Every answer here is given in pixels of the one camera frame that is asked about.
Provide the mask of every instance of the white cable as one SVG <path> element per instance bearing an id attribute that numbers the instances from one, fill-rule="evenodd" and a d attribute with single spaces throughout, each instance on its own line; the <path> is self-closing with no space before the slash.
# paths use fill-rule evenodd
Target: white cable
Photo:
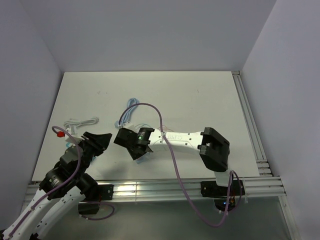
<path id="1" fill-rule="evenodd" d="M 78 119 L 74 119 L 74 118 L 70 118 L 68 121 L 65 121 L 63 126 L 66 128 L 67 126 L 69 125 L 74 125 L 76 126 L 77 128 L 80 128 L 84 125 L 94 125 L 96 124 L 97 122 L 99 122 L 99 118 L 94 116 L 88 120 L 84 120 L 84 121 L 80 121 Z"/>

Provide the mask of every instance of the red object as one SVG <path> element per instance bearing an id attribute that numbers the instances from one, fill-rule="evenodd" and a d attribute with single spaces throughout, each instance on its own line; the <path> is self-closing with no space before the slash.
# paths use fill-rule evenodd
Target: red object
<path id="1" fill-rule="evenodd" d="M 63 138 L 63 137 L 65 136 L 65 133 L 64 133 L 63 131 L 58 131 L 58 132 L 56 133 L 56 136 L 57 136 L 58 138 Z"/>

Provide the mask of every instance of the light blue cable bundle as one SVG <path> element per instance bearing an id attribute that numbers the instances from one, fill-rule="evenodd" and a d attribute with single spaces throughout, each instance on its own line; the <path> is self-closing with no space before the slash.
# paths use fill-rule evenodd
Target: light blue cable bundle
<path id="1" fill-rule="evenodd" d="M 129 108 L 131 105 L 133 105 L 133 104 L 138 104 L 138 103 L 139 103 L 139 100 L 136 99 L 135 97 L 133 97 L 133 98 L 130 98 L 130 99 L 128 100 L 128 103 L 126 104 L 126 107 Z M 116 121 L 116 122 L 114 123 L 114 126 L 115 126 L 117 129 L 119 129 L 119 128 L 122 127 L 125 123 L 129 122 L 133 111 L 134 111 L 137 107 L 138 107 L 138 106 L 134 106 L 134 107 L 130 108 L 130 109 L 123 115 L 123 118 L 121 119 L 121 122 Z"/>

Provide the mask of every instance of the table surface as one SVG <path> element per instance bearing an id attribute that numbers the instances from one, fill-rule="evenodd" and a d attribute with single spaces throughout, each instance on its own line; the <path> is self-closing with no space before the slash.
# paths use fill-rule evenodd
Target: table surface
<path id="1" fill-rule="evenodd" d="M 66 142 L 51 127 L 63 126 L 70 118 L 99 117 L 96 125 L 83 126 L 79 134 L 112 133 L 108 149 L 87 169 L 96 180 L 174 179 L 168 151 L 155 152 L 137 164 L 127 150 L 113 143 L 115 121 L 129 98 L 155 105 L 163 124 L 174 132 L 192 133 L 212 127 L 230 142 L 228 164 L 240 177 L 258 177 L 259 171 L 231 72 L 66 72 L 49 121 L 32 177 L 41 181 L 66 150 Z M 159 117 L 148 106 L 138 106 L 131 122 L 158 128 Z M 176 153 L 182 178 L 214 178 L 200 157 Z"/>

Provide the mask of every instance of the gray floor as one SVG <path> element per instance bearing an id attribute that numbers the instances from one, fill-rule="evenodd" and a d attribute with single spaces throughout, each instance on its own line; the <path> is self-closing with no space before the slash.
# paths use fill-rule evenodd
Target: gray floor
<path id="1" fill-rule="evenodd" d="M 212 222 L 221 219 L 212 200 L 195 201 Z M 221 228 L 211 228 L 186 201 L 117 203 L 114 216 L 87 221 L 72 209 L 52 228 L 45 240 L 289 240 L 277 197 L 249 199 L 231 213 Z M 101 209 L 97 216 L 108 213 Z"/>

